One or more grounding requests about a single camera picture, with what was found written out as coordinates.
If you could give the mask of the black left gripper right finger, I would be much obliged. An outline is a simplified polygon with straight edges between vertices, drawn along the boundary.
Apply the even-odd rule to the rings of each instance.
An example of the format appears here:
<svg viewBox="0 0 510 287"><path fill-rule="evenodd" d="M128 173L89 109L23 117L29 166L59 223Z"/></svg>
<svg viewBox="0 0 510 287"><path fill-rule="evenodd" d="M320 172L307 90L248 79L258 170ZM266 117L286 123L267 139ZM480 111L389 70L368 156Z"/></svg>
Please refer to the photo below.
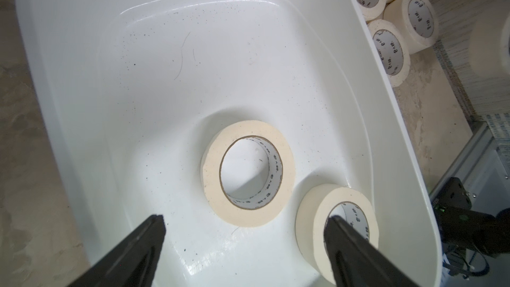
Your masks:
<svg viewBox="0 0 510 287"><path fill-rule="evenodd" d="M339 216L330 217L324 241L337 286L416 286Z"/></svg>

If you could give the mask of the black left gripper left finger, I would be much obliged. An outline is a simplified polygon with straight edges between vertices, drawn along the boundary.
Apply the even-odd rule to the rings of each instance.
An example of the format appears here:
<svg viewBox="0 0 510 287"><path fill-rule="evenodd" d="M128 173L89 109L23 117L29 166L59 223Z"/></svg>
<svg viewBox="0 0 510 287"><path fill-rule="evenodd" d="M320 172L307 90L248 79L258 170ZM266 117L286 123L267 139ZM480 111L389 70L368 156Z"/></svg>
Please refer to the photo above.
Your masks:
<svg viewBox="0 0 510 287"><path fill-rule="evenodd" d="M166 234L163 215L151 215L71 286L151 286Z"/></svg>

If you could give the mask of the tape roll pair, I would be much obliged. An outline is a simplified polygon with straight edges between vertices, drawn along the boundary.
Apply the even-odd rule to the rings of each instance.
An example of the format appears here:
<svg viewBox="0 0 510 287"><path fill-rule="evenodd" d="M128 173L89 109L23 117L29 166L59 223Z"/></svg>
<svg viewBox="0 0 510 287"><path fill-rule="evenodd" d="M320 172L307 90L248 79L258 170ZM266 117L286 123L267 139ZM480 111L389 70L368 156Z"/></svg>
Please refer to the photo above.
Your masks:
<svg viewBox="0 0 510 287"><path fill-rule="evenodd" d="M268 160L264 185L246 199L228 195L221 177L227 152L241 140L255 142ZM276 128L259 120L245 120L222 129L201 160L201 183L211 209L237 227L260 227L271 222L291 198L295 179L294 156L287 140Z"/></svg>

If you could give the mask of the masking tape roll beneath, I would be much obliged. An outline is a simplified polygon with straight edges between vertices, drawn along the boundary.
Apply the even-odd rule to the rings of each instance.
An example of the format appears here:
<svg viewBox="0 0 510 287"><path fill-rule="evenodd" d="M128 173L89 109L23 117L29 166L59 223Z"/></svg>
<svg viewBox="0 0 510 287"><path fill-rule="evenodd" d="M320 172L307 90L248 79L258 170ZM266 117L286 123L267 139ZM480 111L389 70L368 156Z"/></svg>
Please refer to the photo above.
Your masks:
<svg viewBox="0 0 510 287"><path fill-rule="evenodd" d="M370 35L393 88L399 87L410 72L410 53L400 31L382 19L368 23Z"/></svg>

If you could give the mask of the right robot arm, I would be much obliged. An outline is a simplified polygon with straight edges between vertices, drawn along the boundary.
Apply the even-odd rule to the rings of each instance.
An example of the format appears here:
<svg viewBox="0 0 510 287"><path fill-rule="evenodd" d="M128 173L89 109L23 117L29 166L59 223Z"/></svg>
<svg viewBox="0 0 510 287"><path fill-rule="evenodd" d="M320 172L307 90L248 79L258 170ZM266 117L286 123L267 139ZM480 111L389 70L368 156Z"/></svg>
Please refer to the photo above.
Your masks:
<svg viewBox="0 0 510 287"><path fill-rule="evenodd" d="M442 242L483 257L509 253L509 210L493 216L452 205L459 183L451 178L433 205ZM416 285L341 216L328 218L324 239L337 286Z"/></svg>

